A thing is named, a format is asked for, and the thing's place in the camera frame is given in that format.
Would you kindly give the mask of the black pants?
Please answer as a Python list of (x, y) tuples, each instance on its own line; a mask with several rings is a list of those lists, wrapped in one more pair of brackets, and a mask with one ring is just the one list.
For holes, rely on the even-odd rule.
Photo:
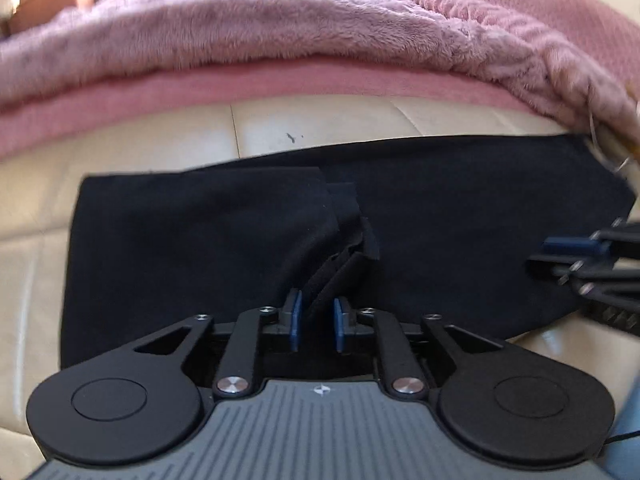
[(575, 309), (525, 260), (635, 200), (572, 136), (396, 139), (91, 176), (70, 229), (61, 363), (191, 315), (280, 307), (293, 290), (306, 349), (329, 345), (337, 297), (508, 339)]

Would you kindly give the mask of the cream leather bed bench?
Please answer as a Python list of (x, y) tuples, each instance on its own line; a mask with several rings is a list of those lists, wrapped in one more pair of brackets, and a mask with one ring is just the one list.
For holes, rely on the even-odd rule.
[(521, 110), (372, 96), (291, 96), (127, 119), (1, 164), (1, 474), (42, 460), (24, 419), (32, 388), (58, 367), (70, 216), (87, 174), (178, 171), (323, 145), (431, 136), (554, 136)]

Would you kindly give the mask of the brown storage box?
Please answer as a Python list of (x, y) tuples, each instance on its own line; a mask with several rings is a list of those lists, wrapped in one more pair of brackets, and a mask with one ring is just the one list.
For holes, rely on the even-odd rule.
[(77, 8), (78, 0), (21, 0), (8, 21), (11, 35), (46, 24), (67, 8)]

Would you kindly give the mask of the pink bed sheet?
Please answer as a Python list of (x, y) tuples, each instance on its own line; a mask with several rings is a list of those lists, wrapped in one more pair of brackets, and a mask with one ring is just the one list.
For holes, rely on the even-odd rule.
[(280, 96), (418, 98), (533, 114), (506, 89), (470, 77), (315, 56), (112, 79), (30, 101), (2, 112), (1, 155), (143, 115)]

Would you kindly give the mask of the pink fluffy blanket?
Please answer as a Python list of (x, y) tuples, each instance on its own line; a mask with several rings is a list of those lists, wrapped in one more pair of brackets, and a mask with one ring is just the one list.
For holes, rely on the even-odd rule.
[(500, 84), (570, 127), (638, 136), (623, 85), (557, 30), (486, 0), (100, 0), (1, 45), (1, 104), (156, 70), (344, 56)]

